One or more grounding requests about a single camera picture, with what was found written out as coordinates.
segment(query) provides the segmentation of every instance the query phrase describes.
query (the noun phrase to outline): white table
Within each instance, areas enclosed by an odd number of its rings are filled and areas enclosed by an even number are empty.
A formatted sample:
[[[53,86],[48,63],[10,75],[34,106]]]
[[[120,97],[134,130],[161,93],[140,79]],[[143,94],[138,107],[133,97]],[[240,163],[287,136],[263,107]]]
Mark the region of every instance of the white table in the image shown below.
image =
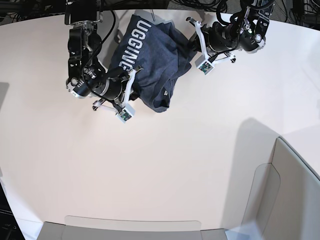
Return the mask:
[[[133,13],[116,11],[123,34]],[[195,29],[185,19],[201,20],[193,11],[154,13],[187,38]],[[154,113],[138,99],[126,124],[68,93],[68,37],[64,16],[0,27],[0,81],[9,83],[0,110],[1,182],[19,221],[64,224],[69,215],[231,229],[241,224],[255,169],[270,161],[276,137],[320,123],[319,31],[272,21],[264,49],[236,51],[235,64],[206,77],[192,62],[168,111]]]

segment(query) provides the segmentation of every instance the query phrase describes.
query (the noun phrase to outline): white table surface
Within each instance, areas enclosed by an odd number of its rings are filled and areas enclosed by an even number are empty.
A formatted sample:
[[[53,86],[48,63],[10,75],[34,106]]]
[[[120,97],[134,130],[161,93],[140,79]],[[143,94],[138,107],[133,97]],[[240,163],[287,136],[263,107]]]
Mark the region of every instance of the white table surface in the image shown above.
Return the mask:
[[[123,34],[133,13],[116,11]],[[187,38],[195,29],[185,19],[201,20],[193,11],[154,13]],[[149,12],[138,14],[152,21]],[[235,64],[206,77],[194,58],[168,111],[154,113],[138,99],[126,124],[93,112],[94,99],[68,93],[68,37],[64,16],[0,26],[0,82],[9,83],[0,110],[1,182],[18,219],[231,229],[241,224],[255,169],[270,161],[276,137],[320,123],[319,31],[271,21],[264,49],[236,51]]]

